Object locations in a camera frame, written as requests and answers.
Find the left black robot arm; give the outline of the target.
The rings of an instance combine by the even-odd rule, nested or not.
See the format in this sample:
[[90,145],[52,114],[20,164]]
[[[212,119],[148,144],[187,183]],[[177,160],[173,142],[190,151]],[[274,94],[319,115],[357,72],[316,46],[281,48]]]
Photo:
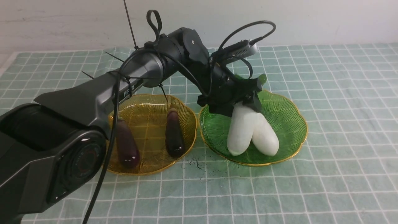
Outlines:
[[91,180],[109,161],[106,141],[114,141],[108,115],[141,87],[156,87],[180,72],[201,91],[200,106],[230,116],[233,104],[260,111],[260,81],[239,81],[227,68],[255,53],[263,37],[225,43],[209,56],[198,33],[181,27],[137,48],[120,66],[81,85],[47,92],[1,116],[1,223],[20,224]]

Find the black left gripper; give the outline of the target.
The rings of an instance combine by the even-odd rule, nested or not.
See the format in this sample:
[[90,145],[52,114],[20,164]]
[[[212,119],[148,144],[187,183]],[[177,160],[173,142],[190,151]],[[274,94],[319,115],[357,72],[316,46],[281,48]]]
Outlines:
[[231,117],[235,103],[243,100],[244,106],[256,113],[262,111],[258,93],[262,91],[263,75],[258,78],[242,78],[226,67],[215,67],[211,74],[212,77],[200,76],[200,84],[204,85],[207,96],[198,96],[199,106],[208,106],[208,111],[212,114]]

